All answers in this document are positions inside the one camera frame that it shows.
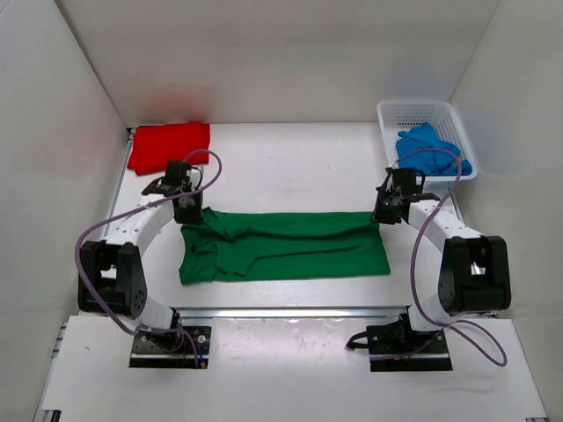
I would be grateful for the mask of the green t shirt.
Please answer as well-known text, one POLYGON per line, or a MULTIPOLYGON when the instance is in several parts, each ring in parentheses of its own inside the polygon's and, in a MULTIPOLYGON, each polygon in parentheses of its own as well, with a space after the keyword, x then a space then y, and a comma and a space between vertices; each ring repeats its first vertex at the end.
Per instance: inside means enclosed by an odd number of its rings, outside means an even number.
POLYGON ((368 212, 227 213, 210 207, 181 227, 183 285, 384 276, 391 272, 368 212))

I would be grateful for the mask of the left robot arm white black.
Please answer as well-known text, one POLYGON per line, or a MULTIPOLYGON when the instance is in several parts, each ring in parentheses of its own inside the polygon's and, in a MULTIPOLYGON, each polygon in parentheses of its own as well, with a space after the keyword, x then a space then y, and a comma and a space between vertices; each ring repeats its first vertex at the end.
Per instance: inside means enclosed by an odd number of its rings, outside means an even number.
POLYGON ((153 331, 153 338, 165 350, 181 345, 184 328, 176 310, 149 296, 142 256, 168 222, 201 220, 201 193, 175 196, 197 190, 202 178, 200 166, 168 163, 164 176, 142 191, 138 213, 120 218, 104 238, 87 241, 79 250, 83 272, 107 307, 136 327, 153 331))

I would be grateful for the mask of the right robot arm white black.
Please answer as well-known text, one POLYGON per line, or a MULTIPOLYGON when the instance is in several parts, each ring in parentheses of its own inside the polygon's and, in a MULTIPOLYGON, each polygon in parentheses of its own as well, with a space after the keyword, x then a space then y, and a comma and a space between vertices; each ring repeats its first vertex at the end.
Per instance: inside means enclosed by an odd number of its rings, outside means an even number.
POLYGON ((411 281, 413 305, 408 322, 394 331, 395 344, 414 352, 426 341, 426 331, 444 328, 461 316, 497 312, 512 302, 508 248, 500 236, 486 236, 461 222, 433 193, 425 193, 425 177, 414 168, 388 168, 377 188, 371 220, 378 224, 407 223, 418 230, 409 273, 415 275, 423 237, 442 254, 436 292, 421 300, 411 281))

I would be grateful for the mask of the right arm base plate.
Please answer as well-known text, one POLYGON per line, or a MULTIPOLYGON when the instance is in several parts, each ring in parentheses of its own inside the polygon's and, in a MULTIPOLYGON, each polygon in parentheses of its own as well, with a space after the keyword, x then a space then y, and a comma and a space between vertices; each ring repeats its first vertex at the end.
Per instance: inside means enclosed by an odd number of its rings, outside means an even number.
POLYGON ((367 309, 365 328, 346 348, 366 351, 372 373, 449 372, 453 369, 445 335, 436 328, 415 331, 405 309, 367 309))

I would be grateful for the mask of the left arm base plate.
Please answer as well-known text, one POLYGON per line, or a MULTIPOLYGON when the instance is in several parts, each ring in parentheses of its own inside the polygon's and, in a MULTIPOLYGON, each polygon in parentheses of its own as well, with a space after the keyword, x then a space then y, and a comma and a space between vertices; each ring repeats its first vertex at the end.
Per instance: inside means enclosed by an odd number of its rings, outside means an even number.
POLYGON ((183 334, 140 331, 133 339, 128 366, 131 368, 207 369, 211 325, 184 325, 195 348, 183 334))

